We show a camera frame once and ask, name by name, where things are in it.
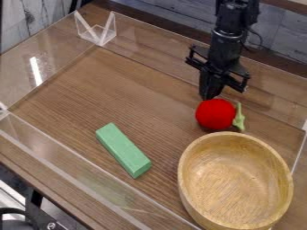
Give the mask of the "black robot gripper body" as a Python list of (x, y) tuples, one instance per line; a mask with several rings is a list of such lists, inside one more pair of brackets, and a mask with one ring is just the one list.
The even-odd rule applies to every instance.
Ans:
[(243, 42), (247, 31), (230, 33), (223, 30), (213, 30), (210, 48), (198, 45), (190, 47), (190, 54), (186, 63), (195, 69), (205, 68), (239, 93), (246, 91), (251, 75), (241, 63)]

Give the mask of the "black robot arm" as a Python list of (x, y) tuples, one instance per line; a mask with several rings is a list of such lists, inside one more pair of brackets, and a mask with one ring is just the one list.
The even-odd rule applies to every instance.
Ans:
[(259, 0), (217, 0), (217, 24), (210, 48), (190, 47), (186, 63), (199, 70), (199, 94), (203, 100), (221, 95), (229, 86), (243, 93), (251, 79), (241, 63), (242, 50), (253, 25), (258, 22)]

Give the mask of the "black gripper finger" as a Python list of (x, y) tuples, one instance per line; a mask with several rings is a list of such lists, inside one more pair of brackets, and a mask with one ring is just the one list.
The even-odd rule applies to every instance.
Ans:
[(199, 94), (203, 100), (211, 100), (214, 98), (214, 81), (214, 74), (203, 68), (199, 77)]
[(215, 75), (213, 75), (209, 81), (207, 98), (211, 100), (217, 96), (219, 96), (223, 88), (225, 88), (223, 81)]

